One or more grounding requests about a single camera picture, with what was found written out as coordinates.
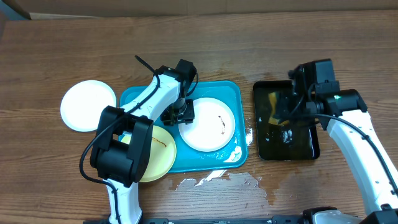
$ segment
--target black container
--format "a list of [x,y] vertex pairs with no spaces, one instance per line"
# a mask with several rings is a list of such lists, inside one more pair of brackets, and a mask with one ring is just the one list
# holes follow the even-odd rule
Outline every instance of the black container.
[[291,81],[261,81],[253,86],[256,112],[257,145],[264,160],[311,160],[320,155],[316,127],[306,122],[284,126],[268,123],[272,105],[268,95],[283,92],[292,95]]

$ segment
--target wet surface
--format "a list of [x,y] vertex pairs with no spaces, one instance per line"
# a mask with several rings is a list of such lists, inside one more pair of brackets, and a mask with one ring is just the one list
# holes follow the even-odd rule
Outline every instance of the wet surface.
[[[216,78],[234,77],[241,89],[248,159],[238,168],[167,174],[151,183],[140,184],[140,206],[146,217],[256,218],[300,215],[313,207],[334,206],[350,215],[364,216],[363,202],[341,151],[327,133],[318,129],[322,156],[315,161],[264,161],[257,150],[256,117],[252,86],[255,81],[280,80],[285,74],[242,76],[225,67]],[[203,81],[215,73],[202,74]],[[292,140],[288,129],[281,134]],[[240,159],[236,148],[224,162]]]

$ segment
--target white plate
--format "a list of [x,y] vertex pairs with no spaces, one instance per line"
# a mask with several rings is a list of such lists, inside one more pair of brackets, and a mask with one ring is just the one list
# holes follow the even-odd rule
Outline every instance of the white plate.
[[116,106],[116,95],[107,84],[87,80],[70,88],[61,102],[63,122],[75,131],[94,131],[107,106]]
[[214,98],[194,100],[193,108],[193,123],[178,126],[182,139],[202,152],[212,152],[227,145],[235,132],[235,117],[231,109]]

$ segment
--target wood grain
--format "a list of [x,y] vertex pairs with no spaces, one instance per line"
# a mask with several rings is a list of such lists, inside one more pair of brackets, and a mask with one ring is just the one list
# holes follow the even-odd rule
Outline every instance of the wood grain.
[[2,33],[4,32],[4,28],[6,26],[7,17],[3,12],[0,12],[0,40],[2,37]]
[[104,81],[118,98],[148,84],[151,75],[135,54],[153,67],[174,67],[184,58],[201,81],[237,83],[246,132],[254,138],[246,163],[222,178],[194,187],[210,171],[192,172],[141,184],[146,217],[270,217],[326,205],[363,217],[348,165],[321,129],[315,161],[258,158],[252,86],[285,80],[300,63],[332,58],[341,88],[361,93],[398,165],[397,21],[398,11],[345,11],[7,22],[0,45],[1,222],[81,223],[108,215],[105,187],[78,170],[94,134],[68,129],[59,106],[82,80]]

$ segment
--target black cable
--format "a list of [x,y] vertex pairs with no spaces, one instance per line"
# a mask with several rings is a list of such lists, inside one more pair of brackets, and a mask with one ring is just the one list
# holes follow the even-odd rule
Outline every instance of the black cable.
[[103,180],[98,180],[98,179],[94,179],[92,177],[87,176],[87,174],[85,173],[85,171],[83,170],[83,163],[85,160],[85,157],[88,153],[88,151],[90,150],[91,147],[93,147],[94,143],[105,133],[107,132],[109,129],[111,129],[115,124],[117,124],[118,122],[120,122],[120,120],[122,120],[125,116],[127,116],[128,114],[131,114],[132,112],[134,112],[135,110],[137,110],[138,108],[140,108],[141,105],[143,105],[147,100],[149,100],[149,98],[151,98],[155,92],[157,91],[157,89],[159,89],[160,87],[160,78],[158,76],[158,74],[155,74],[155,70],[148,65],[148,63],[146,63],[143,59],[141,59],[140,57],[138,57],[136,55],[136,59],[142,63],[145,67],[147,67],[150,71],[152,71],[154,73],[154,76],[157,79],[157,83],[156,83],[156,87],[155,89],[149,93],[148,96],[146,96],[141,102],[137,103],[137,105],[135,107],[133,107],[131,110],[125,112],[122,116],[120,116],[118,119],[114,120],[108,127],[106,127],[102,132],[99,133],[99,135],[95,136],[95,138],[93,140],[91,140],[91,142],[89,143],[89,145],[87,145],[86,149],[83,151],[83,154],[80,157],[80,163],[79,163],[79,170],[80,170],[80,174],[89,181],[92,181],[94,183],[98,183],[98,184],[104,184],[109,186],[110,188],[112,188],[112,193],[114,195],[114,209],[116,212],[116,219],[118,220],[119,224],[122,224],[121,220],[120,220],[120,214],[119,214],[119,208],[118,208],[118,195],[117,195],[117,189],[116,187],[114,187],[113,184],[107,182],[107,181],[103,181]]
[[335,119],[335,120],[340,121],[343,124],[349,126],[353,130],[355,130],[357,133],[362,135],[363,139],[366,140],[369,143],[369,145],[372,147],[374,153],[376,153],[377,158],[379,159],[379,161],[380,161],[380,163],[381,163],[381,165],[382,165],[382,167],[384,169],[384,172],[386,173],[387,178],[389,179],[390,184],[392,185],[392,188],[394,189],[394,194],[398,196],[398,187],[397,187],[394,179],[392,178],[390,170],[388,169],[388,166],[387,166],[386,162],[384,161],[383,157],[381,156],[381,154],[379,152],[379,149],[372,142],[371,138],[367,134],[365,134],[362,130],[360,130],[355,125],[351,124],[350,122],[348,122],[348,121],[346,121],[344,119],[341,119],[341,118],[338,118],[338,117],[335,117],[335,116],[330,116],[330,115],[327,115],[327,114],[302,114],[300,116],[295,116],[293,118],[294,119],[297,119],[297,118],[298,119],[300,119],[300,118],[330,118],[330,119]]
[[292,112],[289,113],[289,117],[291,117],[294,114],[294,112],[296,112],[296,110],[299,108],[303,100],[304,100],[304,95],[301,96],[300,101],[298,101],[296,107],[292,110]]
[[155,73],[155,70],[154,70],[146,61],[144,61],[142,58],[138,57],[138,55],[135,55],[135,58],[136,58],[141,64],[143,64],[143,66],[147,67],[152,73]]
[[193,91],[195,90],[195,88],[197,87],[198,82],[199,82],[199,74],[198,74],[198,73],[196,74],[196,77],[197,77],[197,82],[195,83],[195,86],[193,86],[193,88],[191,89],[191,91],[189,91],[189,93],[187,93],[186,96],[190,96],[190,95],[193,93]]
[[307,96],[308,96],[308,100],[309,100],[309,101],[312,101],[312,99],[311,99],[311,94],[312,94],[312,88],[313,88],[314,86],[315,86],[315,82],[312,83],[312,84],[310,85],[310,87],[308,88]]

